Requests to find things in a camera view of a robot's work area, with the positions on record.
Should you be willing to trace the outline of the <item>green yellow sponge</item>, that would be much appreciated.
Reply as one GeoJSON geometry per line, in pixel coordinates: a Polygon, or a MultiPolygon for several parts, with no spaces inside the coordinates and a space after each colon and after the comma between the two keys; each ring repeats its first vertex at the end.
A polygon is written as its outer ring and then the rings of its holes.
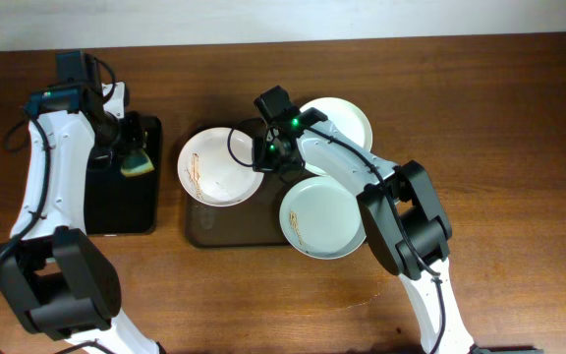
{"type": "Polygon", "coordinates": [[[144,149],[132,151],[124,157],[120,166],[121,174],[127,178],[141,176],[153,170],[154,165],[144,149]]]}

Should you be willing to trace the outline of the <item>pink plate with sauce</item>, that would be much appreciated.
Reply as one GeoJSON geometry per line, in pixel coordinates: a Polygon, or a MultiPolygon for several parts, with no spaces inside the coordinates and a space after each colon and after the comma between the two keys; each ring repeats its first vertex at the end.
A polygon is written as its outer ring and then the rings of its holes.
{"type": "Polygon", "coordinates": [[[227,141],[231,129],[216,127],[191,137],[180,151],[177,172],[183,188],[198,202],[231,207],[249,199],[264,174],[232,158],[227,141]]]}

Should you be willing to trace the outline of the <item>cream white plate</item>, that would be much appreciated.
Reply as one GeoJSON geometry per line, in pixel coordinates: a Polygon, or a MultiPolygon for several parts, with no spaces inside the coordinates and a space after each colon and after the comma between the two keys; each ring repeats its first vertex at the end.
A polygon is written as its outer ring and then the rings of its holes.
{"type": "Polygon", "coordinates": [[[304,104],[300,110],[305,112],[316,108],[324,113],[342,133],[352,142],[371,151],[372,129],[366,114],[354,103],[338,97],[322,97],[304,104]]]}

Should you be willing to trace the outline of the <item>pale green plate with sauce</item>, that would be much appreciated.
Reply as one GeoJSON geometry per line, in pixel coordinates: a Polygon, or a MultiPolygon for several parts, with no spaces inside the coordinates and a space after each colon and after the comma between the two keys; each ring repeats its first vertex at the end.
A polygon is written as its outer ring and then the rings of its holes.
{"type": "Polygon", "coordinates": [[[346,257],[366,240],[356,198],[331,177],[295,184],[281,202],[279,224],[293,248],[319,260],[346,257]]]}

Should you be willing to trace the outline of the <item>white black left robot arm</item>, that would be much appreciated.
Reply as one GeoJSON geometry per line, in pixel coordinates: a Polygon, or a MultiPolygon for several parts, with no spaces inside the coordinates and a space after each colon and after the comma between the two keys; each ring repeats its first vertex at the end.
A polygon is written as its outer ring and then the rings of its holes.
{"type": "Polygon", "coordinates": [[[25,196],[0,244],[0,292],[22,327],[89,353],[160,353],[125,314],[115,267],[86,234],[88,161],[139,150],[145,135],[126,113],[124,83],[61,82],[22,108],[30,162],[25,196]]]}

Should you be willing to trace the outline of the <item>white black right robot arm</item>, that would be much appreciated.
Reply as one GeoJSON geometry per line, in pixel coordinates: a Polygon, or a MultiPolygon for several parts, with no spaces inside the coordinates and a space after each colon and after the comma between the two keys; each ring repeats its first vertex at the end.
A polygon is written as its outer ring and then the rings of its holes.
{"type": "Polygon", "coordinates": [[[399,165],[372,154],[315,108],[259,113],[266,130],[255,141],[255,170],[281,172],[303,161],[351,192],[374,257],[405,288],[423,351],[475,352],[449,277],[452,227],[425,169],[414,160],[399,165]]]}

